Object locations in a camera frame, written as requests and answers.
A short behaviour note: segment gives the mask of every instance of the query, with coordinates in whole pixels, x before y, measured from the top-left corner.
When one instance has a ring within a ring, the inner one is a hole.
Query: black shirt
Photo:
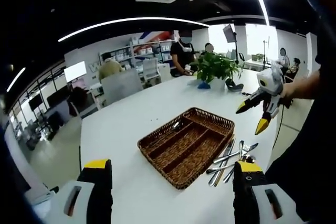
[[[329,219],[335,211],[336,109],[332,68],[336,51],[333,47],[331,41],[319,34],[318,97],[295,141],[266,172],[268,181],[278,184],[296,202],[297,213],[304,221]]]
[[[180,43],[183,47],[191,48],[192,51],[184,52]],[[181,67],[184,69],[185,65],[194,61],[195,50],[194,50],[193,44],[191,43],[185,44],[181,41],[180,43],[179,42],[172,43],[170,47],[170,55],[177,55],[177,61],[179,62]]]

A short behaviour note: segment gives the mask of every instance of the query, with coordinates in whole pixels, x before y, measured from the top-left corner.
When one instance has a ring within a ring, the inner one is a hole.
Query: face mask
[[[190,43],[192,39],[192,37],[181,37],[181,41],[186,44]]]

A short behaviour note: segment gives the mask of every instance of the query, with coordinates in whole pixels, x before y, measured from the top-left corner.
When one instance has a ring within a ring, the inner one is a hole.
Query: robotic hand
[[[269,101],[258,123],[256,135],[264,131],[268,127],[271,119],[279,112],[280,94],[284,86],[280,67],[280,65],[272,63],[271,68],[258,73],[257,78],[260,87],[245,100],[236,111],[236,114],[239,114],[257,106],[261,101]]]

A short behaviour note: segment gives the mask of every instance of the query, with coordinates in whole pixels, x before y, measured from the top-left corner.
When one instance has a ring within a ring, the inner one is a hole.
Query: wicker cutlery organizer
[[[228,144],[234,122],[191,108],[138,141],[147,160],[177,189],[187,188]]]

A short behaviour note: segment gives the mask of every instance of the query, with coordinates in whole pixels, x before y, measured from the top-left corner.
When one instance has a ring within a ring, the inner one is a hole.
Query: yellow stripe
[[[261,168],[256,164],[238,161],[241,166],[241,171],[244,172],[262,172]]]
[[[94,160],[88,163],[84,168],[105,168],[105,163],[107,162],[106,159],[99,159],[99,160]]]

